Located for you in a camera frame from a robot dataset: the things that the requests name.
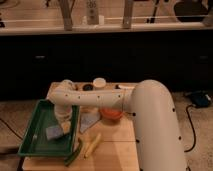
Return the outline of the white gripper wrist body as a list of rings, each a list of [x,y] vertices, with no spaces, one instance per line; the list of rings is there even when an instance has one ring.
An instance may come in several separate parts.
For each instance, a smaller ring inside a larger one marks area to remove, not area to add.
[[[72,117],[72,109],[66,106],[55,106],[54,114],[59,122],[69,121]]]

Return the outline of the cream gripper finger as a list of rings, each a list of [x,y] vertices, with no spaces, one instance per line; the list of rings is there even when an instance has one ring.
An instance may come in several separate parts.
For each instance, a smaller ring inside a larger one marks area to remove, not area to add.
[[[71,122],[70,121],[62,122],[60,124],[60,126],[63,130],[63,133],[68,134],[70,132],[70,128],[71,128]]]

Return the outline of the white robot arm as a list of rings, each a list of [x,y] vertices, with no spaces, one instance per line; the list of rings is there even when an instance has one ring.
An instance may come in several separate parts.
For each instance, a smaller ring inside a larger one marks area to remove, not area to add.
[[[113,108],[133,115],[139,168],[142,171],[186,171],[181,133],[171,93],[156,80],[132,89],[76,91],[60,83],[48,96],[55,110],[71,105]]]

